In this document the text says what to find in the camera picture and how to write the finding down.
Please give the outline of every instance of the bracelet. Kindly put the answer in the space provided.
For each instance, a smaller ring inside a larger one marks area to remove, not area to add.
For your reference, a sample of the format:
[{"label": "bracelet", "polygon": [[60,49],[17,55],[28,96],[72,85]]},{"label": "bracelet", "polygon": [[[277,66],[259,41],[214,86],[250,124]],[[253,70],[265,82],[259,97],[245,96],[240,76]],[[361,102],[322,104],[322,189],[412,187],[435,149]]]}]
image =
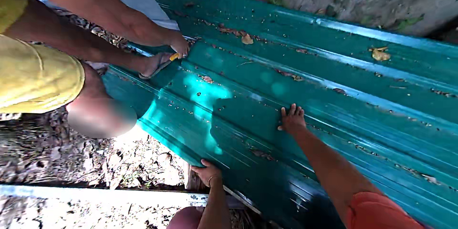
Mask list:
[{"label": "bracelet", "polygon": [[209,186],[210,188],[211,188],[211,186],[210,186],[210,180],[211,180],[213,177],[215,177],[215,176],[221,176],[221,175],[219,175],[219,174],[214,174],[214,175],[212,175],[212,176],[209,178],[207,184],[208,184],[208,186]]}]

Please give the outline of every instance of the leg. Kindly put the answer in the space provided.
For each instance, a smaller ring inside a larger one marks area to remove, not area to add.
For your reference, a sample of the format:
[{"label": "leg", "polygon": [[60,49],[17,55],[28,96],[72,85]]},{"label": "leg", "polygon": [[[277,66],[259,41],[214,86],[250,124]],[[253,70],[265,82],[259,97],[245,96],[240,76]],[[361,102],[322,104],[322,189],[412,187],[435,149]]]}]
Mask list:
[{"label": "leg", "polygon": [[178,211],[170,220],[167,229],[197,229],[202,218],[202,212],[196,207],[187,207]]},{"label": "leg", "polygon": [[92,138],[119,136],[132,129],[136,122],[134,110],[112,99],[97,72],[85,63],[82,65],[85,75],[83,88],[66,106],[72,128]]},{"label": "leg", "polygon": [[142,57],[126,53],[90,31],[72,25],[37,0],[29,0],[24,13],[4,34],[23,41],[44,42],[68,55],[92,62],[107,62],[150,75],[167,56]]}]

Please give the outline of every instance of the dirt ground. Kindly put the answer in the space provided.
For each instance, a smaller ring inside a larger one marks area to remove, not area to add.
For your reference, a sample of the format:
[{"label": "dirt ground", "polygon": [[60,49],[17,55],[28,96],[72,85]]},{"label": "dirt ground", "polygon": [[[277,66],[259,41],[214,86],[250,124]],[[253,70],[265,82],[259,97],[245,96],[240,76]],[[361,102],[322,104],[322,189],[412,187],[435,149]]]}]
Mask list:
[{"label": "dirt ground", "polygon": [[107,205],[58,199],[0,197],[0,228],[135,228],[165,229],[182,207]]},{"label": "dirt ground", "polygon": [[[33,127],[28,130],[19,128]],[[0,181],[41,185],[183,190],[181,158],[139,127],[112,139],[90,139],[68,127],[65,109],[0,126]],[[24,136],[27,141],[17,141]],[[183,207],[112,206],[58,199],[0,197],[0,228],[165,228]]]}]

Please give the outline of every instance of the hand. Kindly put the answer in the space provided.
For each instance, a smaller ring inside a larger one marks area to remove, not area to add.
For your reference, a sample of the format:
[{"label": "hand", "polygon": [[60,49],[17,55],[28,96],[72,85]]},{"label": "hand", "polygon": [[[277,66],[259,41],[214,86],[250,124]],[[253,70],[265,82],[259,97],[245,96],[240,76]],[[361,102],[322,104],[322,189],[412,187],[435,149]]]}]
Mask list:
[{"label": "hand", "polygon": [[175,30],[169,30],[169,45],[175,50],[177,53],[180,53],[180,57],[184,57],[183,55],[187,55],[189,51],[189,44],[183,35],[180,32]]},{"label": "hand", "polygon": [[278,130],[285,130],[290,134],[306,129],[304,110],[301,107],[296,108],[296,104],[292,104],[288,115],[286,115],[286,109],[282,108],[282,123]]},{"label": "hand", "polygon": [[199,174],[199,177],[205,186],[211,187],[212,185],[215,185],[216,182],[223,181],[221,170],[205,159],[202,159],[201,162],[204,166],[206,166],[205,168],[192,166],[191,170]]}]

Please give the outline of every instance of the yellow shorts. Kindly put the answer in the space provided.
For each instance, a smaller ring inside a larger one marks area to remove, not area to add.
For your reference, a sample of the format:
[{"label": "yellow shorts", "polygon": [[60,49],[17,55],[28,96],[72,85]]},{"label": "yellow shorts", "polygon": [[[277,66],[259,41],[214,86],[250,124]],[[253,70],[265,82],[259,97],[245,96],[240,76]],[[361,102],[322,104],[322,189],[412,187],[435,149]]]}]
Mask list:
[{"label": "yellow shorts", "polygon": [[45,113],[73,101],[84,84],[81,63],[56,49],[2,35],[28,0],[0,0],[0,113]]}]

